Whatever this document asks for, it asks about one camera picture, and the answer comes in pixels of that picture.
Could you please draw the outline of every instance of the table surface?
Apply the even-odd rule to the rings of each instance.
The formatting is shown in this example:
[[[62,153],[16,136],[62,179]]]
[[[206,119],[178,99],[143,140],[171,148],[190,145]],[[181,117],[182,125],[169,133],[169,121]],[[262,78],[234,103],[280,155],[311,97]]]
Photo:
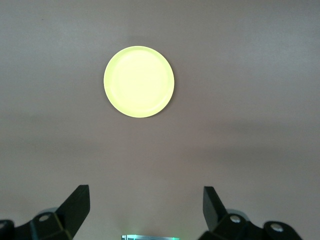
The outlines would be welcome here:
[[[320,1],[0,2],[0,219],[21,225],[89,184],[76,240],[196,240],[204,186],[259,227],[320,235]],[[107,63],[170,63],[171,101],[132,118]]]

